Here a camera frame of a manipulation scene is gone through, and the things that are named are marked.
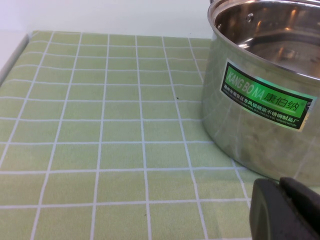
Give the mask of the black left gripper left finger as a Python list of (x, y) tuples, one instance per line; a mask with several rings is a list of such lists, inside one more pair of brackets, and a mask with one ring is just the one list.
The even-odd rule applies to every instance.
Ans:
[(256, 179), (249, 212), (253, 240), (302, 240), (301, 216), (284, 191), (272, 180)]

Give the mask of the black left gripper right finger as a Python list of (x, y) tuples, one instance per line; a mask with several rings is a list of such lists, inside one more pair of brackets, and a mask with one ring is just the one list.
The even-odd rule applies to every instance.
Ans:
[(293, 211), (292, 234), (297, 240), (320, 238), (320, 195), (299, 181), (282, 177), (279, 186), (289, 198)]

